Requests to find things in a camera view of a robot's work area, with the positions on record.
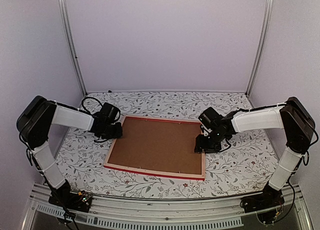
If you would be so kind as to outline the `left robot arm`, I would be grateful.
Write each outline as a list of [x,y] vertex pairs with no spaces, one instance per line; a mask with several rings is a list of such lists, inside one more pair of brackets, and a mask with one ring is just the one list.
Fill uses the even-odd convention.
[[37,95],[18,117],[16,128],[19,140],[26,146],[27,158],[56,190],[54,197],[62,206],[69,207],[75,200],[64,188],[69,188],[69,184],[51,150],[52,133],[75,128],[93,134],[96,143],[103,143],[122,136],[121,115],[118,107],[107,102],[101,103],[100,110],[92,113],[85,106],[75,108]]

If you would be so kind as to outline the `front aluminium rail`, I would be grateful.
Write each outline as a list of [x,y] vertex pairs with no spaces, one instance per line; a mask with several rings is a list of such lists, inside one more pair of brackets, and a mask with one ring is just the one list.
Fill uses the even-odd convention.
[[[93,195],[88,212],[74,219],[49,203],[50,190],[35,184],[22,229],[315,229],[298,185],[282,190],[284,204],[246,212],[240,195],[199,199],[135,199]],[[265,218],[279,209],[271,224]]]

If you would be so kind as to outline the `floral patterned table cover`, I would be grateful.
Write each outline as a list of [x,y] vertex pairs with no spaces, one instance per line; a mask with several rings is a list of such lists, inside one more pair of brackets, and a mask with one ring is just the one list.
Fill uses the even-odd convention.
[[[91,93],[84,105],[92,112],[108,102],[123,114],[197,120],[207,107],[222,115],[251,108],[243,93],[113,92]],[[263,130],[235,135],[220,154],[205,157],[205,180],[162,178],[103,166],[110,142],[96,143],[92,134],[69,130],[56,162],[73,190],[134,198],[183,199],[229,196],[260,191],[278,158]]]

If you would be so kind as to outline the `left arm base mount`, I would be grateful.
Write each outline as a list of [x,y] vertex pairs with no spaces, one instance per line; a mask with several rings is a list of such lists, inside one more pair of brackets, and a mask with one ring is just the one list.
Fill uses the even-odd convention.
[[72,193],[67,191],[52,191],[48,202],[50,204],[88,213],[93,196],[85,191]]

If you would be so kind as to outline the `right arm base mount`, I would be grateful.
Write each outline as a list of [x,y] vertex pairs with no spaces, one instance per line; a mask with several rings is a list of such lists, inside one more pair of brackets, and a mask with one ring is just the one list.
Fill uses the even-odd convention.
[[285,200],[282,191],[269,188],[267,185],[262,193],[246,196],[240,200],[240,207],[245,213],[255,212],[260,223],[273,224],[283,211]]

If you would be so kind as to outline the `right aluminium corner post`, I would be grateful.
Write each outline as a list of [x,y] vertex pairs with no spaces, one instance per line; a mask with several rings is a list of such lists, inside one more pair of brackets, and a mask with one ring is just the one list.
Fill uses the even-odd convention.
[[245,94],[248,97],[250,97],[250,95],[252,94],[254,85],[257,79],[257,75],[258,75],[258,71],[259,71],[259,67],[260,67],[260,63],[262,60],[264,47],[267,39],[268,29],[269,29],[270,21],[272,17],[273,3],[274,3],[274,0],[265,0],[265,8],[264,8],[264,14],[263,14],[263,20],[262,20],[262,27],[260,31],[260,37],[258,41],[256,54],[254,57],[253,67],[249,77],[249,82],[245,92]]

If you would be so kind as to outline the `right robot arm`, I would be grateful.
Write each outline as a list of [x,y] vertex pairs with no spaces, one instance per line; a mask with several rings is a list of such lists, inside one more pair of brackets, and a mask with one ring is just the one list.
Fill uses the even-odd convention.
[[283,129],[285,150],[275,172],[269,179],[258,203],[269,208],[278,199],[278,193],[299,167],[302,158],[318,137],[316,124],[297,97],[285,102],[253,109],[238,109],[222,116],[212,107],[198,117],[202,133],[195,139],[196,153],[221,153],[222,141],[229,142],[233,135],[251,130]]

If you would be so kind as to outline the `aluminium corner post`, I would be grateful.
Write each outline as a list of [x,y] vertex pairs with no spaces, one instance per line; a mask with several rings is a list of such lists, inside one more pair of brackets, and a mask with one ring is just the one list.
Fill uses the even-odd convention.
[[65,37],[67,41],[67,45],[69,48],[69,53],[72,61],[72,65],[75,71],[76,79],[78,82],[78,85],[80,87],[80,91],[83,96],[86,96],[87,89],[85,86],[85,81],[83,78],[83,75],[81,73],[80,69],[80,64],[79,64],[79,58],[76,52],[74,40],[73,40],[73,35],[72,35],[72,29],[71,29],[71,24],[70,24],[70,19],[68,15],[68,8],[67,8],[67,1],[66,0],[58,0],[59,4],[59,9],[60,9],[60,14],[61,14],[61,19],[64,27],[64,32],[65,32]]
[[250,97],[250,95],[252,94],[254,85],[257,79],[257,75],[258,75],[258,71],[259,71],[259,67],[260,67],[260,63],[262,60],[264,47],[267,39],[268,29],[269,29],[270,21],[272,17],[273,3],[274,3],[274,0],[265,0],[265,8],[264,8],[264,14],[263,14],[263,20],[262,20],[262,27],[260,31],[260,37],[258,41],[256,54],[254,57],[253,67],[249,77],[249,82],[245,92],[245,94],[248,97]]

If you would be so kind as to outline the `left aluminium corner post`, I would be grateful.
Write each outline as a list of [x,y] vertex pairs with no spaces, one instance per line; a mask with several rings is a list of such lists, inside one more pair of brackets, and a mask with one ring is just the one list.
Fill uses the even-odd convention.
[[60,9],[60,14],[61,14],[61,19],[64,27],[64,32],[65,32],[65,37],[67,41],[67,45],[69,48],[69,53],[72,61],[72,65],[75,71],[76,79],[78,82],[78,85],[80,87],[80,91],[83,96],[86,96],[87,89],[85,86],[85,81],[83,78],[83,75],[81,73],[80,69],[80,64],[79,64],[79,58],[76,52],[74,40],[73,40],[73,35],[72,35],[72,29],[71,29],[71,24],[70,24],[70,19],[68,15],[68,8],[67,8],[67,1],[66,0],[58,0],[59,4],[59,9]]

